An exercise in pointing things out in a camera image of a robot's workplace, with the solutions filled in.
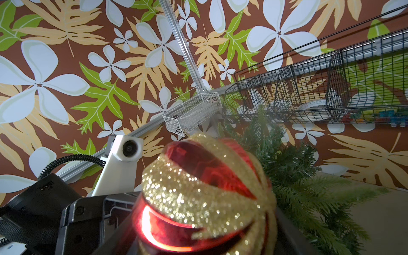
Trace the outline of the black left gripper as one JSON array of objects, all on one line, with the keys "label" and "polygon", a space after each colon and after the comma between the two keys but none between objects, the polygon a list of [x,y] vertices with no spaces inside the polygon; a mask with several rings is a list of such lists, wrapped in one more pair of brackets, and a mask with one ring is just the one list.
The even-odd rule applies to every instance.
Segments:
[{"label": "black left gripper", "polygon": [[139,255],[131,226],[139,192],[86,197],[62,212],[57,255]]}]

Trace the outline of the red gold striped ball ornament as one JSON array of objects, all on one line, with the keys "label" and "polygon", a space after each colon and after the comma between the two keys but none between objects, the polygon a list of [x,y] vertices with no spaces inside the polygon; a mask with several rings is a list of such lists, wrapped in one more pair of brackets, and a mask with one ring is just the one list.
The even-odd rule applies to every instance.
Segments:
[{"label": "red gold striped ball ornament", "polygon": [[132,226],[142,255],[272,255],[276,198],[259,160],[231,138],[171,142],[142,172]]}]

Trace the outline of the small green christmas tree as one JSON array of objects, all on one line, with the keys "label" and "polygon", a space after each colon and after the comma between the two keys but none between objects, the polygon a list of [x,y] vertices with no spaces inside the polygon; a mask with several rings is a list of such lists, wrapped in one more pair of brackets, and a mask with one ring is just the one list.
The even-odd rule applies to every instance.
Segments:
[{"label": "small green christmas tree", "polygon": [[279,209],[323,255],[358,255],[367,231],[352,219],[351,208],[387,193],[384,188],[352,186],[350,180],[320,176],[315,148],[308,144],[283,145],[285,130],[258,111],[238,133],[231,122],[218,133],[237,141],[260,161],[270,179]]}]

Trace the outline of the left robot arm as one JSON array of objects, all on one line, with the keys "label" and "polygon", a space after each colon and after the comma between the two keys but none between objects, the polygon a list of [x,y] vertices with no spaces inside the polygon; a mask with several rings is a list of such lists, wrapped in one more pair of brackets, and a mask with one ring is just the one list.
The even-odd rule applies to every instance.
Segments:
[{"label": "left robot arm", "polygon": [[72,161],[105,161],[70,155],[49,163],[37,182],[1,207],[1,246],[25,244],[26,254],[92,255],[129,216],[139,192],[82,197],[53,173]]}]

